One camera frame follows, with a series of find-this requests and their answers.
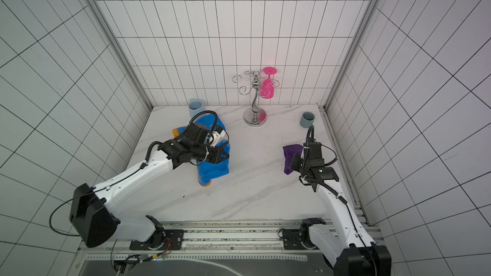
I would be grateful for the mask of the purple cloth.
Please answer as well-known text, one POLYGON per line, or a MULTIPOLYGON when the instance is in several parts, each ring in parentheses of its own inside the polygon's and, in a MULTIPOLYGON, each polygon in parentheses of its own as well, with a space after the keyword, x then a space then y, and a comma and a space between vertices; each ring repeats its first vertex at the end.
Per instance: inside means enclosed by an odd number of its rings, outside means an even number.
POLYGON ((303 146, 300 144, 291 144, 283 147, 283 154, 285 157, 284 173, 290 175, 293 170, 290 165, 296 155, 301 156, 303 153, 303 146))

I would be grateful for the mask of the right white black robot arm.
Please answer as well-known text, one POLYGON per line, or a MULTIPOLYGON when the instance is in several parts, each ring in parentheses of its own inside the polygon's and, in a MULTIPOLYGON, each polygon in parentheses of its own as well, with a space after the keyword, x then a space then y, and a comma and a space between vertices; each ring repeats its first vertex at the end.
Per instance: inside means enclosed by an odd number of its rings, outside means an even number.
POLYGON ((391 275, 391 254, 386 246, 376 244, 356 217, 339 176, 324 162, 322 147, 322 143, 307 139, 303 154, 294 155, 290 168, 321 199, 335 231, 320 218, 307 218, 300 228, 301 243, 320 250, 334 275, 391 275))

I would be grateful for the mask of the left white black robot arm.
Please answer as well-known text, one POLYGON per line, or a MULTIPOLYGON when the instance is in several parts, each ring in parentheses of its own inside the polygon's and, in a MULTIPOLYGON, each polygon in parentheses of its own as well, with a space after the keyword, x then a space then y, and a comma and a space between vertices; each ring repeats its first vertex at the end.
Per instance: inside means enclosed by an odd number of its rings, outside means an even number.
POLYGON ((132 216, 132 196, 160 176, 192 160, 220 164, 229 159, 225 151, 228 133, 213 124, 190 123, 182 133, 165 142, 149 145, 145 158, 135 166, 93 187, 84 183, 74 191, 69 221, 85 246, 132 240, 159 249, 166 240, 163 225, 153 216, 132 216))

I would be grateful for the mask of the blue rubber boot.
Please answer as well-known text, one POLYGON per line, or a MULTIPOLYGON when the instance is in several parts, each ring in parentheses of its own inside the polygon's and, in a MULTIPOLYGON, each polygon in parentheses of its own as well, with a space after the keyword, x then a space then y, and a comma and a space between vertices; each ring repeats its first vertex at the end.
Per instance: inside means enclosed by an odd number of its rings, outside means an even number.
POLYGON ((198 182, 202 187, 210 185, 213 179, 230 173, 230 144, 226 144, 220 152, 212 155, 210 160, 198 163, 198 182))
POLYGON ((219 135, 226 130, 222 121, 213 114, 204 114, 194 120, 190 126, 182 126, 173 129, 174 137, 182 135, 182 138, 202 139, 206 141, 211 132, 219 135))

